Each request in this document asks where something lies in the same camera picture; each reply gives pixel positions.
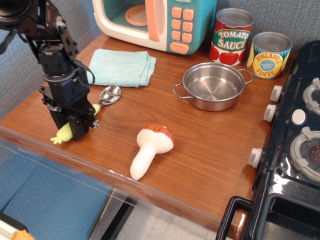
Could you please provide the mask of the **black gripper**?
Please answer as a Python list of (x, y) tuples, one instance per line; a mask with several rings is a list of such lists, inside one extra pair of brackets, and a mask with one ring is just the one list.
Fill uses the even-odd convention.
[(42, 86), (43, 103), (58, 129), (69, 123), (72, 138), (80, 140), (89, 132), (89, 127), (96, 128), (95, 109), (88, 101), (90, 85), (85, 71), (69, 71), (61, 76), (43, 75), (48, 86)]

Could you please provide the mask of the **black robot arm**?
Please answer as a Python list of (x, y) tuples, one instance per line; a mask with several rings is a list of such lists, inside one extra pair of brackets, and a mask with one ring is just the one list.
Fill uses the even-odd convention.
[(48, 107), (60, 131), (69, 127), (71, 138), (81, 139), (99, 121), (96, 110), (88, 101), (90, 87), (89, 68), (77, 60), (77, 43), (72, 39), (59, 10), (49, 0), (2, 0), (0, 2), (0, 28), (8, 34), (0, 44), (4, 53), (18, 35), (28, 43), (42, 66), (41, 86), (43, 103)]

